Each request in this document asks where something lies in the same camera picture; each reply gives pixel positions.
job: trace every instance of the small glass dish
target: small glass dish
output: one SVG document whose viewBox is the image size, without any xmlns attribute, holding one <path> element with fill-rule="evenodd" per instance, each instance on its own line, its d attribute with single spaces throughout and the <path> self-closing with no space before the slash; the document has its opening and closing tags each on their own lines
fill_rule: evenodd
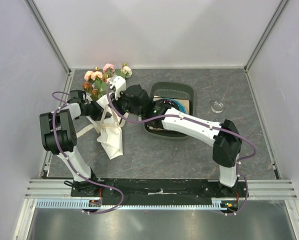
<svg viewBox="0 0 299 240">
<path fill-rule="evenodd" d="M 224 105 L 221 102 L 215 101 L 214 103 L 212 103 L 210 108 L 214 113 L 220 114 L 224 110 Z"/>
</svg>

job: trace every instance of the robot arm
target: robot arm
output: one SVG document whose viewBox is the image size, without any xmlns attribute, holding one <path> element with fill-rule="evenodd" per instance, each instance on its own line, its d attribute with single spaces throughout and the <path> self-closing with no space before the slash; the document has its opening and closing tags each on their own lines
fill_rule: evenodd
<svg viewBox="0 0 299 240">
<path fill-rule="evenodd" d="M 193 124 L 184 118 L 192 119 L 208 126 L 224 128 L 234 133 L 239 133 L 234 123 L 225 120 L 224 123 L 203 120 L 167 105 L 154 102 L 140 85 L 126 88 L 125 80 L 115 77 L 112 81 L 113 105 L 123 115 L 125 112 L 138 115 L 142 120 L 160 115 L 177 115 L 176 117 L 159 118 L 147 122 L 153 128 L 176 131 L 197 138 L 213 147 L 213 160 L 219 164 L 219 183 L 221 187 L 235 188 L 238 177 L 236 174 L 237 159 L 241 151 L 242 140 L 219 130 L 199 124 Z"/>
<path fill-rule="evenodd" d="M 77 149 L 77 136 L 73 120 L 80 116 L 91 116 L 93 120 L 99 121 L 103 114 L 103 108 L 96 101 L 87 102 L 86 93 L 81 90 L 71 91 L 70 100 L 68 102 L 68 105 L 56 115 L 56 127 L 58 128 L 56 132 L 60 147 L 68 156 L 69 163 L 67 159 L 60 154 L 56 145 L 52 125 L 53 112 L 43 113 L 39 116 L 41 139 L 46 151 L 51 151 L 52 154 L 63 160 L 72 173 L 74 181 L 84 182 L 85 180 L 83 178 L 73 172 L 70 164 L 81 175 L 88 179 L 94 179 L 95 175 L 92 169 L 84 162 Z M 105 117 L 108 118 L 110 116 L 109 113 L 106 113 Z"/>
<path fill-rule="evenodd" d="M 230 190 L 236 187 L 238 181 L 236 175 L 236 161 L 241 151 L 242 141 L 229 133 L 194 124 L 183 118 L 189 118 L 213 127 L 221 127 L 238 134 L 239 132 L 233 122 L 229 120 L 225 120 L 224 123 L 211 122 L 182 113 L 170 105 L 153 101 L 140 85 L 132 85 L 126 89 L 125 79 L 119 76 L 111 79 L 110 83 L 112 84 L 112 93 L 110 94 L 112 103 L 116 110 L 122 115 L 128 112 L 140 116 L 143 120 L 160 115 L 179 116 L 162 117 L 151 120 L 147 122 L 147 124 L 154 128 L 184 133 L 213 147 L 213 160 L 219 164 L 220 187 L 225 187 Z M 95 174 L 84 162 L 76 147 L 77 137 L 73 119 L 77 119 L 79 116 L 91 116 L 93 120 L 99 121 L 104 110 L 96 101 L 87 102 L 88 104 L 86 104 L 86 97 L 84 96 L 86 96 L 86 93 L 80 90 L 70 92 L 68 105 L 56 115 L 56 133 L 60 147 L 69 157 L 69 162 L 74 169 L 82 176 L 95 180 Z M 77 183 L 79 188 L 84 188 L 86 181 L 73 172 L 68 161 L 66 161 L 58 150 L 53 134 L 52 112 L 43 113 L 39 118 L 43 147 L 46 151 L 51 151 L 54 155 L 62 159 L 71 171 L 74 177 L 74 183 Z"/>
</svg>

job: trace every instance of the white cloth bag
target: white cloth bag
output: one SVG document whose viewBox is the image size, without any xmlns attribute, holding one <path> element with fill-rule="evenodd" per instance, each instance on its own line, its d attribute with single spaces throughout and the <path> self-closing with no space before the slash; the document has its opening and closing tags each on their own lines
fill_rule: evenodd
<svg viewBox="0 0 299 240">
<path fill-rule="evenodd" d="M 113 159 L 123 155 L 123 134 L 121 127 L 124 126 L 125 120 L 121 120 L 121 118 L 108 107 L 109 102 L 106 95 L 97 100 L 97 103 L 104 109 L 101 120 L 94 121 L 89 116 L 87 119 L 100 134 L 97 141 L 101 143 L 109 159 Z M 110 113 L 111 117 L 105 119 L 106 112 Z"/>
</svg>

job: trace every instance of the metal floor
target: metal floor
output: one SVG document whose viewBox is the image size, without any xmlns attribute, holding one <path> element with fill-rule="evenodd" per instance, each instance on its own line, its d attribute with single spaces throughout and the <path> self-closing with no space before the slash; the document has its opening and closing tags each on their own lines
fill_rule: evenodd
<svg viewBox="0 0 299 240">
<path fill-rule="evenodd" d="M 206 210 L 35 210 L 27 240 L 295 240 L 284 201 L 248 201 L 237 216 Z"/>
<path fill-rule="evenodd" d="M 71 89 L 82 90 L 86 70 L 76 70 Z M 241 135 L 257 147 L 255 157 L 244 161 L 240 171 L 248 179 L 275 179 L 275 174 L 264 134 L 257 115 L 249 84 L 243 69 L 135 69 L 127 86 L 140 84 L 148 93 L 154 83 L 178 82 L 194 88 L 194 115 L 223 122 L 232 120 Z M 211 110 L 211 102 L 221 100 L 222 113 Z M 89 125 L 81 117 L 74 121 L 76 132 Z M 123 156 L 109 160 L 99 135 L 90 130 L 77 141 L 83 159 L 100 178 L 148 179 L 217 179 L 219 170 L 212 159 L 212 148 L 202 141 L 189 137 L 185 140 L 167 140 L 149 135 L 143 126 L 126 123 L 123 132 Z M 241 156 L 252 149 L 243 143 Z M 49 177 L 71 177 L 64 163 L 53 156 Z"/>
</svg>

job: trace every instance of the marble-patterned surface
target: marble-patterned surface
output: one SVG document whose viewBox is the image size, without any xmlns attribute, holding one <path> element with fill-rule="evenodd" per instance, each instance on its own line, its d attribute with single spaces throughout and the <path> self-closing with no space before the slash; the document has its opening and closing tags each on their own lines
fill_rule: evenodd
<svg viewBox="0 0 299 240">
<path fill-rule="evenodd" d="M 71 89 L 82 89 L 86 70 L 76 70 Z M 195 90 L 196 117 L 223 122 L 232 120 L 241 135 L 257 147 L 257 155 L 244 161 L 240 171 L 248 179 L 274 179 L 275 174 L 264 140 L 260 121 L 243 69 L 135 69 L 127 86 L 140 84 L 148 93 L 156 82 L 178 82 Z M 222 113 L 211 110 L 211 102 L 221 100 Z M 81 117 L 74 122 L 76 132 L 90 122 Z M 77 147 L 100 178 L 175 178 L 216 179 L 218 166 L 212 159 L 212 148 L 189 137 L 168 140 L 149 135 L 139 124 L 126 123 L 123 132 L 123 156 L 109 160 L 94 129 L 78 139 Z M 252 149 L 243 143 L 241 156 Z M 64 163 L 53 156 L 49 177 L 71 177 Z"/>
</svg>

